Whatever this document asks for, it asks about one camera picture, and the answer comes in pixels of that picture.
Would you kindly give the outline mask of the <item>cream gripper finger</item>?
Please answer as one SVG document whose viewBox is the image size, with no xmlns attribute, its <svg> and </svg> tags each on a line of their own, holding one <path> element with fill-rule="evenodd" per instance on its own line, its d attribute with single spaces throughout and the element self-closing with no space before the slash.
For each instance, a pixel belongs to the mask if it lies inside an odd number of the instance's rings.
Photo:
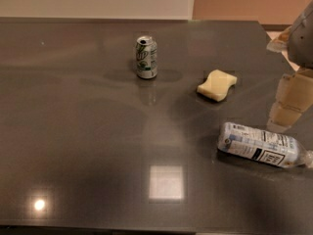
<svg viewBox="0 0 313 235">
<path fill-rule="evenodd" d="M 288 43 L 291 34 L 291 27 L 287 27 L 283 30 L 278 36 L 274 37 L 266 46 L 266 49 L 275 52 L 281 53 L 288 50 Z"/>
<path fill-rule="evenodd" d="M 299 68 L 280 79 L 267 129 L 283 133 L 290 129 L 313 105 L 313 70 Z"/>
</svg>

